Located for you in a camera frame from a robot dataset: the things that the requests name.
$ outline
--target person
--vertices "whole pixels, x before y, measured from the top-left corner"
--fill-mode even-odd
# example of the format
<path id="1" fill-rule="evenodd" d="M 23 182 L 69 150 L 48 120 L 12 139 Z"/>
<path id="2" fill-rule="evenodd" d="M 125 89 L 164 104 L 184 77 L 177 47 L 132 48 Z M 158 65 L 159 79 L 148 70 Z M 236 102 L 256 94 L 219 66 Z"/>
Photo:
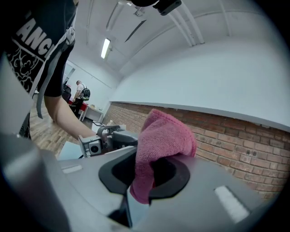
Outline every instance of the person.
<path id="1" fill-rule="evenodd" d="M 19 3 L 22 5 L 17 10 L 11 5 L 15 18 L 5 25 L 3 33 L 2 56 L 8 60 L 14 78 L 31 97 L 38 88 L 39 117 L 42 117 L 39 106 L 44 97 L 49 115 L 68 134 L 76 139 L 79 135 L 84 138 L 96 135 L 74 116 L 62 98 L 64 67 L 75 44 L 78 0 Z M 19 135 L 31 138 L 29 114 Z"/>
<path id="2" fill-rule="evenodd" d="M 83 91 L 83 89 L 86 88 L 86 85 L 82 83 L 81 81 L 77 81 L 76 84 L 77 84 L 77 92 L 72 101 L 72 105 L 73 105 L 72 111 L 74 112 L 74 115 L 77 117 L 78 112 L 80 108 L 82 107 L 82 103 L 83 103 L 83 100 L 80 98 L 80 94 Z"/>

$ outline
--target fluorescent light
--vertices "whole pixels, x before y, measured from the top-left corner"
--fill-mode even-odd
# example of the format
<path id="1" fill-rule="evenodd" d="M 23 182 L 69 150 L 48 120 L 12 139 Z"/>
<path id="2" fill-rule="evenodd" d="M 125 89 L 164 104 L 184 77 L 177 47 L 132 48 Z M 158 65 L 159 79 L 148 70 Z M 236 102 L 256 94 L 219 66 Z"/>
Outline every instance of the fluorescent light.
<path id="1" fill-rule="evenodd" d="M 103 50 L 101 51 L 101 57 L 103 59 L 105 59 L 105 57 L 106 57 L 107 50 L 109 48 L 110 42 L 111 41 L 109 39 L 105 38 L 105 42 L 104 42 L 104 45 L 103 45 Z"/>

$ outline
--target backpack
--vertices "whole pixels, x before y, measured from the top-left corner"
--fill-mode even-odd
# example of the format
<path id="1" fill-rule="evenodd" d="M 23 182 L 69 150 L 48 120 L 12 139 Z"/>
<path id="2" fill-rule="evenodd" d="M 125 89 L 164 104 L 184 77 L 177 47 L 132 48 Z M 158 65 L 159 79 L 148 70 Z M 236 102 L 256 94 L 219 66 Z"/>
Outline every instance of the backpack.
<path id="1" fill-rule="evenodd" d="M 88 101 L 90 99 L 91 91 L 84 84 L 82 85 L 84 89 L 82 90 L 79 98 L 83 101 Z"/>

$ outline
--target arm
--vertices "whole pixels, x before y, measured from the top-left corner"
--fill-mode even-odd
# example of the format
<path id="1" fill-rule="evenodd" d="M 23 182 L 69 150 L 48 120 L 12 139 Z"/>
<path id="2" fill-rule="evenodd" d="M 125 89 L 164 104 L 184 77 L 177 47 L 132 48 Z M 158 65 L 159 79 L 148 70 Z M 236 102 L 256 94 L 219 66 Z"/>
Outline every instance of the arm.
<path id="1" fill-rule="evenodd" d="M 44 103 L 51 118 L 75 139 L 78 139 L 78 135 L 83 138 L 96 135 L 94 131 L 87 128 L 75 117 L 61 96 L 44 96 Z"/>
<path id="2" fill-rule="evenodd" d="M 77 92 L 76 92 L 76 94 L 75 94 L 75 96 L 73 98 L 73 102 L 78 98 L 78 96 L 80 96 L 80 94 L 81 94 L 81 91 L 77 90 Z"/>

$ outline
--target microfiber cloth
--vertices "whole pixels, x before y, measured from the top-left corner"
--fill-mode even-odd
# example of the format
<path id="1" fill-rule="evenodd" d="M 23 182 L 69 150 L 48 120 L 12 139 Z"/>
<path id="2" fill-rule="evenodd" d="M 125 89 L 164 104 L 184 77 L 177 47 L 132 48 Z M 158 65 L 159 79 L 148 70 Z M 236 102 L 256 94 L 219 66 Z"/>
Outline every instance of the microfiber cloth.
<path id="1" fill-rule="evenodd" d="M 132 196 L 142 204 L 149 203 L 149 191 L 154 184 L 151 162 L 178 153 L 194 156 L 195 151 L 196 140 L 190 129 L 173 116 L 153 109 L 138 137 Z"/>

